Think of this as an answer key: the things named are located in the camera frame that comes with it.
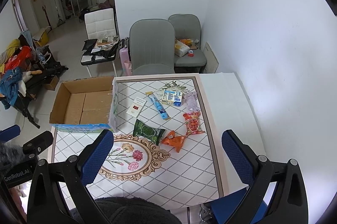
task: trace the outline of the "blue gripper pad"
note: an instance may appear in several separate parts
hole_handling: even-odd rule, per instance
[[[251,186],[254,182],[253,167],[228,132],[222,134],[222,147],[233,164],[242,183]]]
[[[109,130],[104,131],[106,131],[106,133],[102,140],[97,144],[94,151],[89,155],[88,159],[80,169],[81,181],[84,186],[94,182],[98,171],[102,167],[108,153],[114,145],[114,136],[112,132]]]

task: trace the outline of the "flower print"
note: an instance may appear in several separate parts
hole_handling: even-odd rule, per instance
[[[136,161],[141,161],[143,159],[143,152],[136,150],[133,152],[132,156]]]
[[[129,169],[130,171],[134,171],[134,170],[137,170],[138,167],[139,167],[139,163],[134,161],[134,162],[131,162],[131,163],[129,164],[128,169]]]
[[[134,150],[134,147],[130,143],[123,143],[122,149],[127,153],[131,153]]]

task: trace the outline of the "gray upholstered chair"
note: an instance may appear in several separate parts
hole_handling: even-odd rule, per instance
[[[140,20],[130,29],[132,75],[174,74],[175,32],[163,19]]]
[[[168,21],[173,25],[176,32],[176,39],[198,39],[201,41],[201,26],[198,17],[192,14],[175,14],[169,17]],[[200,67],[200,73],[206,66],[206,57],[198,48],[193,50],[194,56],[188,54],[183,57],[174,55],[175,67]]]

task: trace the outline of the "blue toothpaste tube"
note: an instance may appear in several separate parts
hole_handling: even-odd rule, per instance
[[[154,106],[157,108],[158,112],[160,113],[163,120],[169,120],[170,117],[165,111],[164,107],[161,105],[161,103],[158,101],[156,96],[153,94],[153,92],[146,92],[145,93],[153,102]]]

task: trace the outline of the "white chair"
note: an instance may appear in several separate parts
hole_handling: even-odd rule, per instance
[[[113,8],[107,8],[87,13],[84,15],[84,20],[87,29],[88,39],[102,39],[105,37],[117,35]],[[90,64],[104,63],[108,61],[112,61],[115,76],[118,76],[115,66],[116,54],[109,59],[96,56],[94,62],[92,62],[91,58],[91,56],[82,56],[81,59],[81,64],[87,67],[90,77],[92,77],[89,70]]]

